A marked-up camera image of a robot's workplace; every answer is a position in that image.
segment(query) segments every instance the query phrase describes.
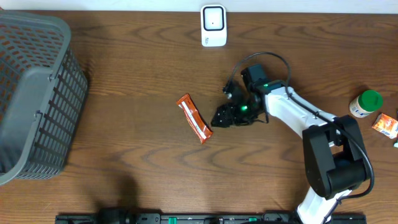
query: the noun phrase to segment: green lid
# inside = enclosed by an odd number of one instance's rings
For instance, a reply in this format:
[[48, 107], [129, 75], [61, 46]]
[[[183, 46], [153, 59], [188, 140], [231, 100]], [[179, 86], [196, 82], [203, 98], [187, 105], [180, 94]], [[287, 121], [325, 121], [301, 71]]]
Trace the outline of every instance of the green lid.
[[374, 90], [367, 90], [359, 96], [358, 103], [362, 109], [373, 112], [383, 105], [383, 98], [380, 93]]

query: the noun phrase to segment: red candy wrapper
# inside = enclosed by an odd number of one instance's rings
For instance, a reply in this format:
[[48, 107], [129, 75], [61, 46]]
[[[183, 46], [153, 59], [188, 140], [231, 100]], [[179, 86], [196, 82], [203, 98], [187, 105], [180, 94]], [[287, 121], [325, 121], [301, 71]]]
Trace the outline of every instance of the red candy wrapper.
[[185, 117], [193, 131], [197, 134], [203, 144], [213, 135], [210, 128], [202, 120], [197, 107], [193, 104], [190, 95], [187, 93], [177, 101], [177, 105], [184, 110]]

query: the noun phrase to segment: robotic arm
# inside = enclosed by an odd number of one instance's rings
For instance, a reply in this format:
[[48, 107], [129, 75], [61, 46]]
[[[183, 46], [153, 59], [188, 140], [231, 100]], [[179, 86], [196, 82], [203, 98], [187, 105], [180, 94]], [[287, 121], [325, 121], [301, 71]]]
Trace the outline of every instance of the robotic arm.
[[[268, 115], [271, 115], [288, 125], [303, 139], [305, 170], [311, 186], [305, 200], [297, 207], [297, 223], [327, 222], [339, 199], [349, 195], [370, 177], [363, 157], [352, 140], [335, 128], [337, 125], [350, 133], [364, 149], [356, 120], [350, 116], [338, 118], [318, 109], [283, 81], [270, 81], [261, 65], [248, 67], [241, 75], [250, 94], [249, 99], [244, 97], [236, 83], [229, 82], [224, 87], [224, 93], [232, 102], [217, 109], [211, 125], [223, 128], [233, 124], [249, 125], [257, 121], [261, 113], [266, 114], [267, 123]], [[343, 146], [343, 151], [333, 155], [330, 151], [332, 146]]]

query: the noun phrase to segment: plastic basket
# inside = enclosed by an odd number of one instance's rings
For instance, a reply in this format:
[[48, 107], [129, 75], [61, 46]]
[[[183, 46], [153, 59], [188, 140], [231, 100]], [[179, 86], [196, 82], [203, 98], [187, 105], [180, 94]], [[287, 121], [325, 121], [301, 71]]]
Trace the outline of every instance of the plastic basket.
[[0, 12], [0, 185], [58, 175], [88, 82], [61, 19]]

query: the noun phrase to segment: cable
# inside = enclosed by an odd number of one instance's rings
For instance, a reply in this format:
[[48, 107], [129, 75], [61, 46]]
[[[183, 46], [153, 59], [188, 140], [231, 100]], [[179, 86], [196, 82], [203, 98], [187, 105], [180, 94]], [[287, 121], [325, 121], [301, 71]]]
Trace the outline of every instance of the cable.
[[329, 125], [332, 125], [336, 130], [338, 130], [338, 131], [340, 132], [340, 134], [346, 136], [346, 138], [349, 139], [349, 140], [355, 145], [355, 147], [358, 149], [359, 153], [361, 153], [362, 158], [363, 158], [363, 160], [364, 160], [364, 163], [366, 164], [366, 166], [367, 166], [368, 169], [369, 169], [369, 179], [370, 179], [369, 187], [368, 187], [364, 192], [362, 192], [362, 193], [360, 193], [360, 194], [342, 196], [342, 197], [340, 197], [339, 199], [337, 199], [337, 200], [336, 200], [335, 206], [333, 207], [333, 209], [330, 210], [329, 214], [326, 216], [326, 219], [327, 219], [327, 218], [335, 211], [337, 205], [338, 205], [338, 204], [341, 204], [341, 201], [342, 201], [342, 200], [350, 199], [350, 198], [360, 198], [360, 197], [363, 197], [363, 196], [369, 194], [369, 193], [372, 191], [372, 189], [373, 189], [373, 187], [374, 187], [374, 171], [373, 171], [373, 166], [372, 166], [372, 164], [371, 164], [371, 162], [370, 162], [370, 160], [369, 160], [369, 157], [366, 155], [365, 150], [358, 144], [358, 142], [355, 140], [355, 138], [354, 138], [350, 133], [346, 132], [344, 129], [342, 129], [341, 127], [339, 127], [337, 124], [335, 124], [335, 123], [331, 122], [330, 120], [326, 119], [324, 116], [322, 116], [322, 115], [320, 114], [319, 111], [313, 111], [313, 110], [311, 110], [309, 107], [303, 105], [301, 102], [299, 102], [298, 100], [296, 100], [296, 99], [293, 97], [293, 94], [289, 92], [289, 82], [290, 82], [290, 80], [292, 79], [292, 69], [290, 68], [289, 63], [288, 63], [282, 56], [277, 55], [277, 54], [272, 53], [272, 52], [257, 52], [257, 53], [254, 53], [254, 54], [251, 54], [251, 55], [247, 56], [246, 58], [242, 59], [240, 62], [238, 62], [238, 63], [234, 66], [233, 71], [232, 71], [232, 74], [231, 74], [231, 76], [230, 76], [230, 78], [229, 78], [229, 80], [228, 80], [227, 86], [229, 87], [229, 85], [231, 84], [231, 82], [232, 82], [232, 80], [233, 80], [233, 77], [234, 77], [236, 71], [238, 71], [238, 68], [239, 68], [245, 61], [247, 61], [247, 60], [249, 60], [250, 58], [253, 58], [253, 57], [257, 56], [257, 55], [264, 55], [264, 54], [275, 56], [275, 57], [279, 58], [279, 59], [285, 64], [285, 66], [286, 66], [286, 68], [287, 68], [287, 79], [286, 79], [286, 85], [285, 85], [285, 91], [286, 91], [287, 96], [288, 96], [291, 100], [293, 100], [296, 104], [298, 104], [298, 105], [301, 106], [302, 108], [306, 109], [307, 111], [309, 111], [310, 113], [312, 113], [312, 114], [313, 114], [314, 116], [316, 116], [317, 118], [320, 118], [321, 120], [325, 121], [325, 122], [328, 123]]

